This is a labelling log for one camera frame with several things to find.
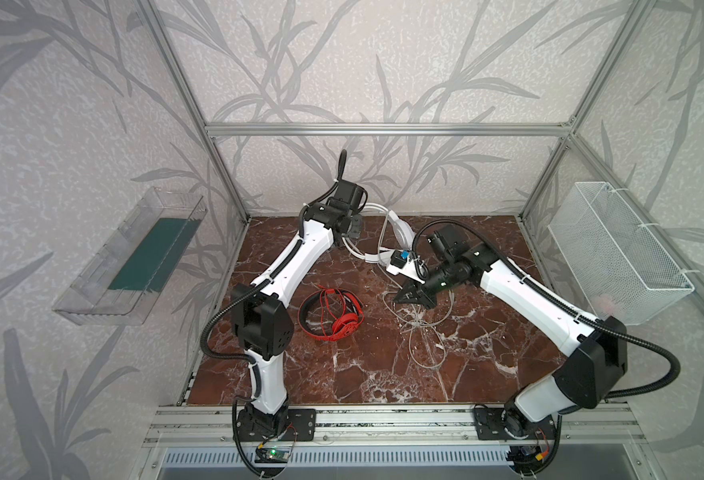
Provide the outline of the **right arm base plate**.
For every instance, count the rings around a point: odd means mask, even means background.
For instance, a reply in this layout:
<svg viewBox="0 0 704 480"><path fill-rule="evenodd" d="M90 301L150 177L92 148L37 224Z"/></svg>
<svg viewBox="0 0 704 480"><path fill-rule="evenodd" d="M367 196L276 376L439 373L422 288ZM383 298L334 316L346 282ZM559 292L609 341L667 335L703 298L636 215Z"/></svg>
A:
<svg viewBox="0 0 704 480"><path fill-rule="evenodd" d="M552 440L558 431L557 421L552 416L533 422L512 405L475 405L472 418L479 440L535 440L537 433L543 433Z"/></svg>

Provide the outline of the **red black headphones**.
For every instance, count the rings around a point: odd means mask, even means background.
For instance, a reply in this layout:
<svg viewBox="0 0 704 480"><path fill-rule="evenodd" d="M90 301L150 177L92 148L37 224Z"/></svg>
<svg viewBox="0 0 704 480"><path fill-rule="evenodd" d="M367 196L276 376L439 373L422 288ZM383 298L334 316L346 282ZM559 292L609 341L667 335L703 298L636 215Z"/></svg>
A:
<svg viewBox="0 0 704 480"><path fill-rule="evenodd" d="M321 332L311 330L310 311L318 307L321 312ZM365 314L360 299L351 291L340 288L323 288L308 296L299 308L299 324L311 338L337 342L354 334L364 323Z"/></svg>

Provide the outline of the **white headphones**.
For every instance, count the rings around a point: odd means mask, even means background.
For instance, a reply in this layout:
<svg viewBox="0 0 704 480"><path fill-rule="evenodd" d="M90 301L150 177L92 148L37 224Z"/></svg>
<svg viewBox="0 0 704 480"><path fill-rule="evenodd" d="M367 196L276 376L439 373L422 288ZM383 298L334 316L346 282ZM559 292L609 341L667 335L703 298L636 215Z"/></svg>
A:
<svg viewBox="0 0 704 480"><path fill-rule="evenodd" d="M362 252L356 246L352 245L347 237L342 238L345 247L353 257L363 260L369 264L378 264L381 266L388 265L391 261L392 254L395 251L395 248L389 248L384 245L387 229L389 227L393 230L394 238L398 244L397 249L411 249L412 243L415 239L415 231L411 225L402 219L394 210L378 203L368 203L362 211L380 212L384 215L384 221L379 234L375 253Z"/></svg>

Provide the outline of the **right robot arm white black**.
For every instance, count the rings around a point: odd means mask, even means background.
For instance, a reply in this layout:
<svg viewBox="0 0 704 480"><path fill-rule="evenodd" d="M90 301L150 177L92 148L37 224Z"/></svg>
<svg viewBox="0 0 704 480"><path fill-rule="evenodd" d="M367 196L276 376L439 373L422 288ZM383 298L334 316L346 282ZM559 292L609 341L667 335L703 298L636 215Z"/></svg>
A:
<svg viewBox="0 0 704 480"><path fill-rule="evenodd" d="M431 309L439 293L471 284L511 306L567 357L558 369L529 384L505 404L500 419L511 437L527 438L539 423L556 414L661 390L681 374L681 362L671 351L628 334L625 324L615 317L600 319L566 301L472 227L454 219L439 219L429 225L432 233L421 228L413 240L426 238L439 263L428 268L415 246L394 251L387 270L408 279L396 294L396 303ZM618 381L628 371L631 345L665 358L669 369L648 384L618 389Z"/></svg>

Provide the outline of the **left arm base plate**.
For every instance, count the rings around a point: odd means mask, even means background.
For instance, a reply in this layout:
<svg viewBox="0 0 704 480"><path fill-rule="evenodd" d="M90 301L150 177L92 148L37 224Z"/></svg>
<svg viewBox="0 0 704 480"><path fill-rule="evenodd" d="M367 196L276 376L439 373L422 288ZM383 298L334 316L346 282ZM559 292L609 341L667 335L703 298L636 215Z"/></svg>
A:
<svg viewBox="0 0 704 480"><path fill-rule="evenodd" d="M276 414L265 414L247 406L237 414L235 427L241 441L286 439L298 442L314 440L317 410L283 408Z"/></svg>

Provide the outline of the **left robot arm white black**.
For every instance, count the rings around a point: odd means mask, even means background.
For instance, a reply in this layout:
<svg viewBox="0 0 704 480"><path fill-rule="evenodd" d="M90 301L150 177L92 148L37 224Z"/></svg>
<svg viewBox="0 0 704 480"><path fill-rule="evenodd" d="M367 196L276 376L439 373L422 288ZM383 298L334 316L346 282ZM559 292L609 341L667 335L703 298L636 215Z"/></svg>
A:
<svg viewBox="0 0 704 480"><path fill-rule="evenodd" d="M234 422L255 436L274 438L288 427L284 352L295 332L290 302L317 260L339 245L361 219L366 193L343 178L347 157L342 150L332 187L302 207L297 233L277 259L251 284L233 288L230 303L206 323L200 335L205 356L248 363L252 393L244 409L235 413ZM214 327L227 314L241 353L217 352L209 345Z"/></svg>

